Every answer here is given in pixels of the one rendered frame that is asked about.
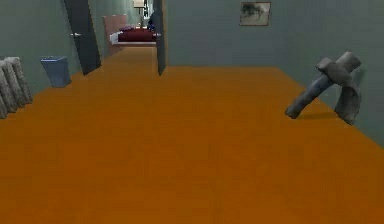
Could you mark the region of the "framed grey wall picture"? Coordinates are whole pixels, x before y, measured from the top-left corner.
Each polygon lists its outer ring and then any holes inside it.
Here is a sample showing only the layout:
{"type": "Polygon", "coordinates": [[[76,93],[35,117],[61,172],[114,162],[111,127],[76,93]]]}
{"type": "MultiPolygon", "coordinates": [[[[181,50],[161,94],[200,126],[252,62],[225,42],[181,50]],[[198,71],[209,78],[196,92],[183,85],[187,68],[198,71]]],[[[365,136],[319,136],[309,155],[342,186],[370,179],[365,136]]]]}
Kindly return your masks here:
{"type": "Polygon", "coordinates": [[[270,2],[242,2],[240,6],[240,25],[267,26],[270,11],[270,2]]]}

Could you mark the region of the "bed with red cover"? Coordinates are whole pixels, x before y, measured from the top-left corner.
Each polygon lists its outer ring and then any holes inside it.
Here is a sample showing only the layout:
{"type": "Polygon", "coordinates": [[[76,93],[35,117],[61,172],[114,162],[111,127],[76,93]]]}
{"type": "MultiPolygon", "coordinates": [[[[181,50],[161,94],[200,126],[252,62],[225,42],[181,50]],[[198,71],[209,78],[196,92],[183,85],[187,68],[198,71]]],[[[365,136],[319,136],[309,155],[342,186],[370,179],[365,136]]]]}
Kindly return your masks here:
{"type": "Polygon", "coordinates": [[[146,28],[123,27],[109,35],[112,44],[154,44],[156,34],[146,28]]]}

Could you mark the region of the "grey post with draped cloth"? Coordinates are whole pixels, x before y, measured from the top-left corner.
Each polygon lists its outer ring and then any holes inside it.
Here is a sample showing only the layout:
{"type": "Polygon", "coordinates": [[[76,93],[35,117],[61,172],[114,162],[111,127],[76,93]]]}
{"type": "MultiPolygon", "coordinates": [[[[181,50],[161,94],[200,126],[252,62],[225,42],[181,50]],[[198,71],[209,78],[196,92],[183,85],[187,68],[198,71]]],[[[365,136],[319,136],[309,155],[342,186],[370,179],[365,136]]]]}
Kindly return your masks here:
{"type": "Polygon", "coordinates": [[[361,64],[360,59],[351,51],[346,51],[337,60],[324,57],[315,65],[320,75],[293,100],[286,108],[285,114],[292,119],[298,118],[305,107],[324,91],[338,85],[341,87],[341,93],[334,112],[345,123],[353,125],[360,111],[362,95],[351,73],[361,64]]]}

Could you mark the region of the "dark grey room door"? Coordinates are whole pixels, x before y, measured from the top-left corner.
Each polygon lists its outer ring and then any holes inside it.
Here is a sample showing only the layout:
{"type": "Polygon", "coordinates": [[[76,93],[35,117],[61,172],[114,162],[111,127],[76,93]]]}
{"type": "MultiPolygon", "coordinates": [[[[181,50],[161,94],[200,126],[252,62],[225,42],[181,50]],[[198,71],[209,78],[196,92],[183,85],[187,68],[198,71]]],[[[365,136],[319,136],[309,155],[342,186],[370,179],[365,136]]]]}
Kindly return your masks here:
{"type": "Polygon", "coordinates": [[[101,66],[99,48],[88,0],[63,0],[83,75],[101,66]]]}

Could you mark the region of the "blue waste bin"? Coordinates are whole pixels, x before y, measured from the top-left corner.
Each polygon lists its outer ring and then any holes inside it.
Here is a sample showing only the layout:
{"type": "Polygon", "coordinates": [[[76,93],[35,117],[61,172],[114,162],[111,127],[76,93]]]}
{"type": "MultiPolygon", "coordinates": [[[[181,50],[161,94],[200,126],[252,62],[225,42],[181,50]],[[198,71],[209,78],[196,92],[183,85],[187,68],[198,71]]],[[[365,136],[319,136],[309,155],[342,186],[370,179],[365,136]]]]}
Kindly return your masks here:
{"type": "Polygon", "coordinates": [[[72,82],[65,56],[43,57],[40,62],[53,87],[64,88],[72,82]]]}

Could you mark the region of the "dark grey open door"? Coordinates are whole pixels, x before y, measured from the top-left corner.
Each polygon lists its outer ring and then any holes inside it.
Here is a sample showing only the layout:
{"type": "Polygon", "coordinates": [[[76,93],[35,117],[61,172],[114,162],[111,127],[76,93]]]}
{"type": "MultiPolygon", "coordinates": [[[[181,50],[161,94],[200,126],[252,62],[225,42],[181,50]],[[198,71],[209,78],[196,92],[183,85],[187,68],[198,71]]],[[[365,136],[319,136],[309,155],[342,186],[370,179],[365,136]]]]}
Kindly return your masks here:
{"type": "Polygon", "coordinates": [[[166,68],[166,48],[164,36],[163,0],[153,0],[154,26],[157,47],[158,74],[162,75],[166,68]]]}

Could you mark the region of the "pink headboard panel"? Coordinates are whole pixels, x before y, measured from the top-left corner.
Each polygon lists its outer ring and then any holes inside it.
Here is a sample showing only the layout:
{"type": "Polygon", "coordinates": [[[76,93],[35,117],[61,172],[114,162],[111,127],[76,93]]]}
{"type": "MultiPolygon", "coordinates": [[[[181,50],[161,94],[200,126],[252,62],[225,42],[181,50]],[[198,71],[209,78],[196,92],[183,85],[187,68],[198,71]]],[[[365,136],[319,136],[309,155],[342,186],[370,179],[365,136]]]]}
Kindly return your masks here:
{"type": "Polygon", "coordinates": [[[127,15],[126,14],[118,14],[118,15],[110,15],[103,16],[103,25],[104,25],[104,33],[106,38],[107,45],[107,55],[112,56],[115,53],[118,53],[121,48],[114,46],[110,41],[110,35],[118,32],[122,27],[127,25],[127,15]]]}

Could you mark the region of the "grey ribbed furniture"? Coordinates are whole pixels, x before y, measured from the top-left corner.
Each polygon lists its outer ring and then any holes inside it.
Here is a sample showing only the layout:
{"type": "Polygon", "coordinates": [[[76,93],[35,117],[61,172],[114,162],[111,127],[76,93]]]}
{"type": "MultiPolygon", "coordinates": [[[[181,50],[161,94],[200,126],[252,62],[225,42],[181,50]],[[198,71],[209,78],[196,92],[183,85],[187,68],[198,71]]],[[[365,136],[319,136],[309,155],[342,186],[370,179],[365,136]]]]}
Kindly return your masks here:
{"type": "Polygon", "coordinates": [[[33,103],[33,96],[23,74],[19,57],[0,60],[0,119],[33,103]]]}

